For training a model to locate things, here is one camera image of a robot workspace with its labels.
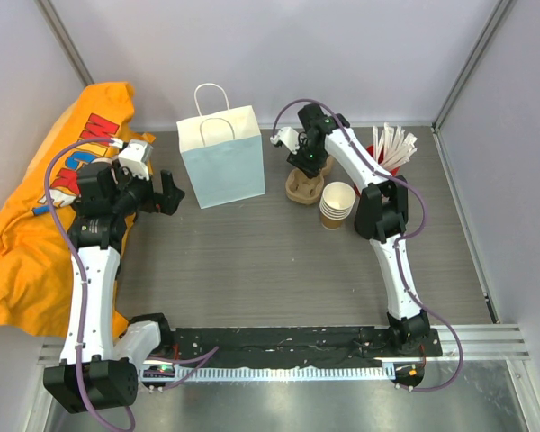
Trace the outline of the brown pulp cup carrier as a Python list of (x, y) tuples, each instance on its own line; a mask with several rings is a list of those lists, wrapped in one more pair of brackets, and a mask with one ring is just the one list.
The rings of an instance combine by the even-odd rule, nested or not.
[(295, 168), (285, 182), (286, 196), (302, 205), (313, 205), (320, 201), (324, 188), (324, 177), (318, 175), (308, 178), (300, 169)]

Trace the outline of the stack of paper cups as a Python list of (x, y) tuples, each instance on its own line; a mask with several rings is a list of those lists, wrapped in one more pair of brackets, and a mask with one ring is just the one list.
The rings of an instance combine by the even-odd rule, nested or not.
[(320, 222), (327, 230), (339, 229), (350, 215), (356, 202), (356, 192), (343, 182), (328, 184), (320, 197)]

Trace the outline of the white blue paper bag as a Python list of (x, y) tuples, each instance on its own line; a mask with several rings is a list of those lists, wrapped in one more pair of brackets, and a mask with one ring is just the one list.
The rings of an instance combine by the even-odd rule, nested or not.
[(261, 130), (250, 105), (202, 113), (194, 89), (198, 114), (176, 123), (179, 151), (193, 191), (202, 209), (234, 203), (266, 193)]

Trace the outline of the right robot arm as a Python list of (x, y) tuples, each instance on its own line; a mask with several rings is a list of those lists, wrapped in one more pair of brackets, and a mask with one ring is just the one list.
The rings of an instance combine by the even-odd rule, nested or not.
[(415, 190), (401, 175), (393, 176), (362, 147), (349, 122), (316, 100), (305, 99), (298, 111), (303, 132), (288, 138), (280, 129), (274, 144), (290, 151), (287, 161), (307, 177), (318, 176), (332, 156), (361, 188), (355, 231), (373, 247), (388, 297), (388, 346), (398, 355), (417, 353), (429, 337), (428, 312), (410, 270), (406, 239), (409, 193)]

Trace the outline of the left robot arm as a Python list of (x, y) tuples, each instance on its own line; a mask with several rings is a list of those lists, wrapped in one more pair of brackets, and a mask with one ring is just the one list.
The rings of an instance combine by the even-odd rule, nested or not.
[(136, 316), (125, 330), (113, 331), (128, 217), (172, 215), (185, 197), (171, 172), (163, 170), (160, 177), (157, 193), (150, 176), (137, 178), (117, 163), (93, 162), (77, 172), (76, 217), (66, 233), (74, 274), (70, 321), (59, 363), (43, 375), (45, 389), (71, 414), (131, 406), (146, 359), (162, 359), (173, 350), (162, 313)]

